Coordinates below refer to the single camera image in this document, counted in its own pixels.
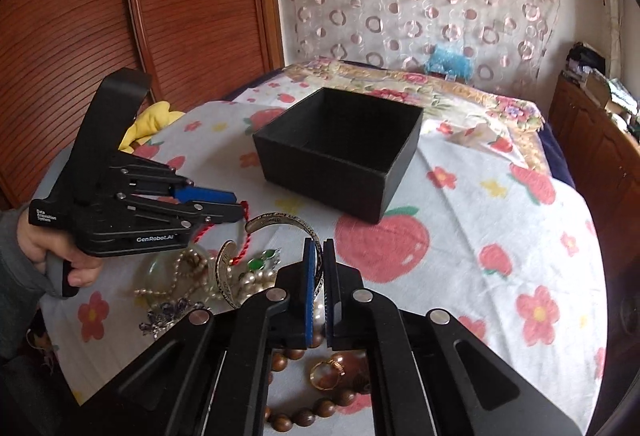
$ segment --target red braided cord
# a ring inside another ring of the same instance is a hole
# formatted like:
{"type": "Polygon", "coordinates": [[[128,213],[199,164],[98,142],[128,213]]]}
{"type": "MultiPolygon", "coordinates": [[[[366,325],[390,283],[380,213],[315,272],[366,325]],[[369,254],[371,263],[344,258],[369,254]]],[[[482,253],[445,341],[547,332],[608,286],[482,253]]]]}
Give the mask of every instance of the red braided cord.
{"type": "MultiPolygon", "coordinates": [[[[242,208],[244,209],[244,220],[245,222],[249,222],[249,203],[247,203],[246,201],[241,201],[240,204],[242,205],[242,208]]],[[[198,233],[198,235],[193,238],[193,242],[197,243],[200,241],[200,239],[202,239],[202,236],[204,236],[207,232],[210,231],[210,229],[212,229],[214,226],[216,225],[206,225],[202,227],[202,230],[198,233]]],[[[240,251],[240,253],[238,254],[237,257],[234,257],[230,264],[231,266],[235,266],[236,264],[240,263],[240,261],[242,261],[242,258],[244,256],[246,256],[247,251],[249,250],[249,242],[251,241],[251,234],[247,234],[246,235],[246,239],[244,240],[244,245],[242,246],[242,250],[240,251]]]]}

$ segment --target silver screw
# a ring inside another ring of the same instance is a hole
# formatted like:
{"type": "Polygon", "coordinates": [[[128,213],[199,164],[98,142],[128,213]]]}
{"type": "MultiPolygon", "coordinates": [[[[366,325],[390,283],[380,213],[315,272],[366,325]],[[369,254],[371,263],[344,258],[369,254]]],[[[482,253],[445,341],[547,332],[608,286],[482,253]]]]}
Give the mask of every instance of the silver screw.
{"type": "Polygon", "coordinates": [[[206,310],[194,310],[189,313],[189,322],[194,326],[202,326],[209,322],[209,312],[206,310]]]}
{"type": "Polygon", "coordinates": [[[440,324],[441,326],[444,326],[444,324],[449,324],[449,321],[451,320],[450,315],[444,310],[432,311],[431,313],[429,313],[429,318],[431,319],[431,322],[433,322],[434,324],[440,324]]]}
{"type": "Polygon", "coordinates": [[[356,290],[353,292],[352,297],[357,302],[373,301],[373,294],[369,290],[356,290]]]}
{"type": "Polygon", "coordinates": [[[267,291],[267,299],[271,302],[280,302],[284,301],[287,297],[287,292],[285,292],[282,288],[269,288],[267,291]]]}

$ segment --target open black box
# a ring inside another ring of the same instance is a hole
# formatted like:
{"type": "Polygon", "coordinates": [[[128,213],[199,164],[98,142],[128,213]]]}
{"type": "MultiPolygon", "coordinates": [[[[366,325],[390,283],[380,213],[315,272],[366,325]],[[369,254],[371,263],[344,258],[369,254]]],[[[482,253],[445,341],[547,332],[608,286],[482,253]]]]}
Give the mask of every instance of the open black box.
{"type": "Polygon", "coordinates": [[[422,108],[322,88],[254,134],[267,181],[378,223],[414,156],[422,108]]]}

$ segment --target yellow plush toy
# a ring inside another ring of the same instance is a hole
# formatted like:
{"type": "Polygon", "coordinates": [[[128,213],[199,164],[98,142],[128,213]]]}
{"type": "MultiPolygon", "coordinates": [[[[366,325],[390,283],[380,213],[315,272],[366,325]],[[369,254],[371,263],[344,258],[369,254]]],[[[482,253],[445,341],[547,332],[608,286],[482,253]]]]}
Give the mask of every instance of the yellow plush toy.
{"type": "Polygon", "coordinates": [[[132,153],[131,144],[133,142],[138,142],[140,145],[148,142],[156,132],[163,130],[182,116],[184,113],[181,111],[169,111],[168,102],[156,102],[140,113],[140,116],[124,135],[119,149],[132,153]]]}

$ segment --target human hand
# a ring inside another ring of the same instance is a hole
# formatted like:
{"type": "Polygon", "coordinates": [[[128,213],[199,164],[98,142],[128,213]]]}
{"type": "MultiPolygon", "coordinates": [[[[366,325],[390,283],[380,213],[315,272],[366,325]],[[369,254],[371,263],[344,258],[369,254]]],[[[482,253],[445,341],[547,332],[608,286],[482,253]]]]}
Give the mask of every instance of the human hand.
{"type": "Polygon", "coordinates": [[[18,219],[17,238],[24,255],[33,261],[40,272],[45,271],[47,252],[53,252],[71,263],[73,270],[68,276],[71,286],[91,286],[98,279],[103,263],[100,258],[82,252],[66,232],[31,225],[28,210],[18,219]]]}

